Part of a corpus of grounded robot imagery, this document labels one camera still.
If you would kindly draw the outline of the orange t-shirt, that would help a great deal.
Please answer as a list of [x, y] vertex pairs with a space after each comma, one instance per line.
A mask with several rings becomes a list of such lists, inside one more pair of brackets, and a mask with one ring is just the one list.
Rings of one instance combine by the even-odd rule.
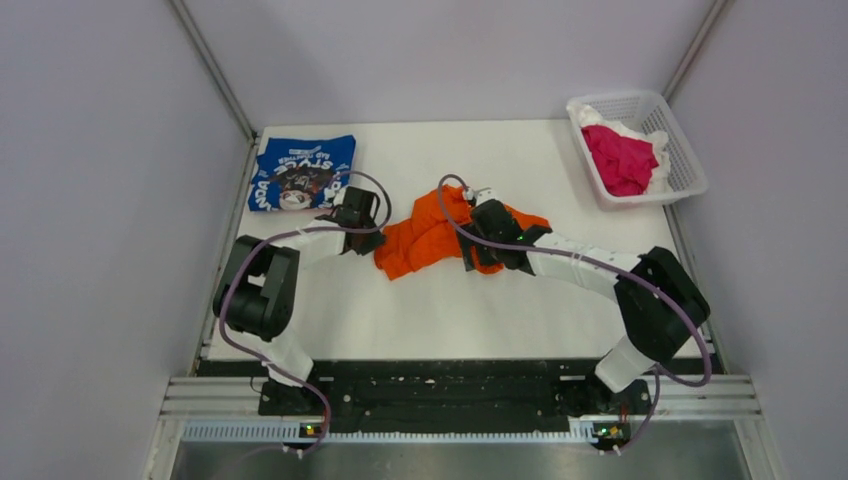
[[449, 258], [461, 258], [460, 235], [444, 216], [443, 199], [453, 220], [464, 227], [471, 223], [471, 206], [461, 188], [445, 185], [418, 198], [411, 216], [383, 230], [386, 240], [373, 254], [376, 267], [396, 280]]

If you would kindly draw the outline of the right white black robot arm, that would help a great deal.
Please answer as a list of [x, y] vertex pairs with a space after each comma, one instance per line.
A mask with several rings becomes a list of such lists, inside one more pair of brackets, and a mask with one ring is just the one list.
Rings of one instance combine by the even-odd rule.
[[562, 397], [570, 417], [619, 412], [627, 388], [670, 361], [710, 316], [705, 297], [666, 248], [612, 252], [542, 225], [523, 227], [496, 198], [473, 200], [470, 219], [458, 232], [464, 256], [479, 252], [486, 266], [564, 281], [618, 307], [624, 334], [584, 379], [566, 387]]

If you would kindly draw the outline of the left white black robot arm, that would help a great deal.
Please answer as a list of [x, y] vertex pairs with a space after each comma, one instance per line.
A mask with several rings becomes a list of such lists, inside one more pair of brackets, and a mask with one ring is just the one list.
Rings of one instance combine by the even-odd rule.
[[221, 338], [255, 357], [268, 370], [260, 411], [266, 415], [318, 415], [327, 400], [309, 379], [314, 361], [290, 328], [298, 275], [325, 259], [366, 255], [385, 237], [378, 227], [381, 194], [343, 188], [330, 211], [307, 225], [267, 239], [242, 235], [234, 241], [213, 298]]

